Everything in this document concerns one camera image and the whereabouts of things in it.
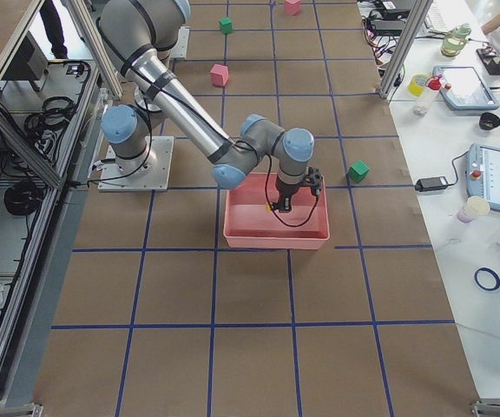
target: pink plastic tray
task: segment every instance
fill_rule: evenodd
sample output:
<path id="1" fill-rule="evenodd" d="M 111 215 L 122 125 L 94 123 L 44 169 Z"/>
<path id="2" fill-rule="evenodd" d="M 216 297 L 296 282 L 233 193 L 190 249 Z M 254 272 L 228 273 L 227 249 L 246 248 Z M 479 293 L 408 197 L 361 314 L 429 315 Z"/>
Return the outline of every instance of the pink plastic tray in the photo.
<path id="1" fill-rule="evenodd" d="M 267 190 L 269 200 L 277 201 L 276 174 L 271 174 Z M 266 174 L 250 173 L 236 189 L 228 190 L 223 235 L 232 248 L 318 249 L 329 239 L 326 190 L 310 221 L 299 228 L 289 228 L 266 209 L 264 187 Z M 315 197 L 310 189 L 300 189 L 293 196 L 293 211 L 278 213 L 289 224 L 302 223 L 310 213 Z"/>

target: blue ring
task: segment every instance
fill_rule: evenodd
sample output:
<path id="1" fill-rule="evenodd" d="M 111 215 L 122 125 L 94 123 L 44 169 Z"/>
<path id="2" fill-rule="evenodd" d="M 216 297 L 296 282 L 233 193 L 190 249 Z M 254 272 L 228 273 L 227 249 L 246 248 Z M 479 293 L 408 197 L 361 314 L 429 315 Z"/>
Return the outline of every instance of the blue ring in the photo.
<path id="1" fill-rule="evenodd" d="M 478 280 L 477 275 L 480 272 L 487 272 L 489 273 L 494 279 L 495 279 L 495 287 L 484 287 Z M 474 273 L 474 281 L 476 281 L 476 284 L 484 291 L 495 291 L 499 289 L 500 287 L 500 278 L 499 275 L 497 275 L 497 272 L 495 272 L 493 269 L 490 268 L 480 268 Z"/>

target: tape roll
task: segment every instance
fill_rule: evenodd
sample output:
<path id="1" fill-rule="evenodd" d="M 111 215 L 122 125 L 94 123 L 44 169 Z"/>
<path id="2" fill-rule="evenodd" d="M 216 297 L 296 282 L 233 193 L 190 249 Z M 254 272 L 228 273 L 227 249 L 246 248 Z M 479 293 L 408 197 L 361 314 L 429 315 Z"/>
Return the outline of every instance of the tape roll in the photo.
<path id="1" fill-rule="evenodd" d="M 425 74 L 416 74 L 415 76 L 413 76 L 410 80 L 410 83 L 408 84 L 408 90 L 411 92 L 411 94 L 416 97 L 422 94 L 422 91 L 424 91 L 425 84 L 427 83 L 427 79 L 429 77 L 430 76 L 427 76 Z"/>

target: green cube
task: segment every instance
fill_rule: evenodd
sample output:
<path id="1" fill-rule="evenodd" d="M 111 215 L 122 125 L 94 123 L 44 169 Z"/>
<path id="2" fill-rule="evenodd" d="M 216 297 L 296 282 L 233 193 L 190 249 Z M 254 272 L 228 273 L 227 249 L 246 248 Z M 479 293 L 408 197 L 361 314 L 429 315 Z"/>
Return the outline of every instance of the green cube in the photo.
<path id="1" fill-rule="evenodd" d="M 233 33 L 233 22 L 228 17 L 219 19 L 219 29 L 223 35 Z"/>
<path id="2" fill-rule="evenodd" d="M 362 161 L 358 161 L 351 165 L 347 175 L 354 182 L 360 182 L 368 175 L 368 172 L 370 172 L 370 168 Z"/>

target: blue joint cap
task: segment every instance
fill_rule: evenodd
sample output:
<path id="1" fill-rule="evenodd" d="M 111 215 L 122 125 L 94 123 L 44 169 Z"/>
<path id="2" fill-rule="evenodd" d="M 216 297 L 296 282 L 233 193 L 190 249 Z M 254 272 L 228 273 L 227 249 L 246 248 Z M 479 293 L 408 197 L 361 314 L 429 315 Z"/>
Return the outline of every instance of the blue joint cap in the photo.
<path id="1" fill-rule="evenodd" d="M 244 136 L 254 123 L 259 122 L 260 120 L 265 120 L 265 119 L 266 118 L 264 116 L 260 116 L 260 115 L 256 115 L 256 114 L 252 113 L 242 123 L 242 126 L 240 127 L 240 135 Z"/>
<path id="2" fill-rule="evenodd" d="M 214 166 L 213 176 L 222 189 L 236 189 L 247 177 L 240 169 L 225 163 Z"/>
<path id="3" fill-rule="evenodd" d="M 174 3 L 181 11 L 184 16 L 184 23 L 186 23 L 190 18 L 190 4 L 188 3 L 188 0 L 174 0 Z"/>
<path id="4" fill-rule="evenodd" d="M 296 162 L 308 162 L 313 154 L 313 135 L 306 129 L 290 129 L 283 136 L 283 148 Z"/>
<path id="5" fill-rule="evenodd" d="M 124 104 L 108 109 L 102 116 L 102 130 L 110 143 L 127 141 L 135 133 L 137 123 L 135 111 Z"/>

